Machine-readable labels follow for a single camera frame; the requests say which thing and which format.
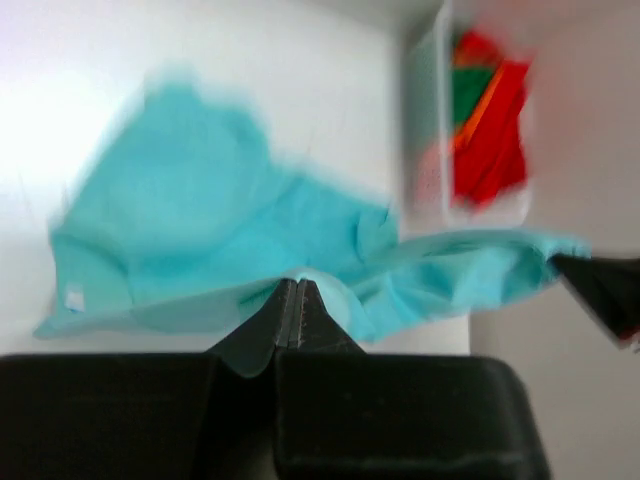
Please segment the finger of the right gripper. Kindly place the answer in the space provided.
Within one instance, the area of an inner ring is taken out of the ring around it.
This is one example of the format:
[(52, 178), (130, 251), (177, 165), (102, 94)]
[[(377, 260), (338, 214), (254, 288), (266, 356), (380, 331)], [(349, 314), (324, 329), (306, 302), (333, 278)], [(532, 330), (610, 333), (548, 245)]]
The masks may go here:
[(639, 259), (556, 254), (565, 287), (619, 349), (639, 349)]

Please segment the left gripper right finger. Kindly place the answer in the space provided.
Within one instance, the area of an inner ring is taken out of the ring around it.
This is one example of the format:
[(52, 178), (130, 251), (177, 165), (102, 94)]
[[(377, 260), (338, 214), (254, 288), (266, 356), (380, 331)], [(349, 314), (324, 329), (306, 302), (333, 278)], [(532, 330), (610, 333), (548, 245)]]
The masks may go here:
[(298, 285), (274, 361), (282, 479), (548, 479), (515, 371), (489, 357), (374, 354)]

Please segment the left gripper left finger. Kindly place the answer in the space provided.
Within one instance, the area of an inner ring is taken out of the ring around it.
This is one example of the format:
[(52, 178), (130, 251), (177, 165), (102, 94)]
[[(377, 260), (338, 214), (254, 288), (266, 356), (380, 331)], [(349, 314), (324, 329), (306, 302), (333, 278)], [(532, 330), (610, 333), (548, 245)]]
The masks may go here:
[(297, 285), (201, 353), (1, 361), (5, 479), (202, 479), (274, 415), (273, 356)]

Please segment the teal t-shirt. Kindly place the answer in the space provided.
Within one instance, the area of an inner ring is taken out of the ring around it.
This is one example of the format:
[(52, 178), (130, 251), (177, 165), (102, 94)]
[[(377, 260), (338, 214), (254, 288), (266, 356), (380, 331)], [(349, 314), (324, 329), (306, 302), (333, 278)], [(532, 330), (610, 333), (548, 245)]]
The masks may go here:
[(389, 207), (276, 162), (249, 111), (184, 84), (146, 93), (49, 237), (54, 313), (38, 339), (227, 333), (284, 280), (314, 282), (355, 341), (498, 309), (589, 246), (523, 229), (401, 239)]

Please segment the red t-shirt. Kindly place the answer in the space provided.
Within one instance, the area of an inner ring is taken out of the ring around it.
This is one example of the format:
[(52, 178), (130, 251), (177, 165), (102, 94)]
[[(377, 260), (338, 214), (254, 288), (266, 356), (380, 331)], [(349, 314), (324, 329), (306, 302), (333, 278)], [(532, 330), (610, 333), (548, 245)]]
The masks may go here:
[(453, 153), (453, 193), (456, 205), (483, 209), (500, 196), (528, 182), (519, 120), (528, 99), (530, 64), (512, 60), (489, 37), (468, 29), (454, 37), (454, 67), (505, 68), (501, 83), (469, 144)]

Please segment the orange t-shirt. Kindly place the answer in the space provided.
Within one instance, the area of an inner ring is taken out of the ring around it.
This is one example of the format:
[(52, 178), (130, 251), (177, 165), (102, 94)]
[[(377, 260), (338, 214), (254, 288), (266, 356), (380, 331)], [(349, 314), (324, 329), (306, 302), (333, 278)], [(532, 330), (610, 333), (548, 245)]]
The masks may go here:
[(469, 144), (474, 134), (476, 133), (483, 116), (489, 108), (490, 103), (495, 96), (495, 92), (501, 83), (505, 68), (503, 66), (499, 66), (495, 70), (496, 72), (494, 77), (489, 83), (487, 89), (485, 90), (469, 119), (460, 127), (454, 126), (455, 132), (452, 140), (452, 147), (454, 151), (462, 150)]

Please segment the white plastic basket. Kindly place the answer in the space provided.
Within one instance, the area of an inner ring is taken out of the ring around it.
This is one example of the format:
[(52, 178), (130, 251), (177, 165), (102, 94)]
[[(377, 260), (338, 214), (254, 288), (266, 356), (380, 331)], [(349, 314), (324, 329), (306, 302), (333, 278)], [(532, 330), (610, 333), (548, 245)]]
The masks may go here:
[(451, 1), (413, 17), (400, 56), (403, 206), (424, 230), (521, 224), (530, 58)]

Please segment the green t-shirt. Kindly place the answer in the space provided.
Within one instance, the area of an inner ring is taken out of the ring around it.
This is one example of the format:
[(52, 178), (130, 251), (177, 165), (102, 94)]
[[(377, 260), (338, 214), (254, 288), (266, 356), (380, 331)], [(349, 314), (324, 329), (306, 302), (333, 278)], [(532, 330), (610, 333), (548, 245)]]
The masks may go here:
[(471, 116), (496, 70), (487, 67), (454, 67), (451, 73), (453, 122), (463, 125)]

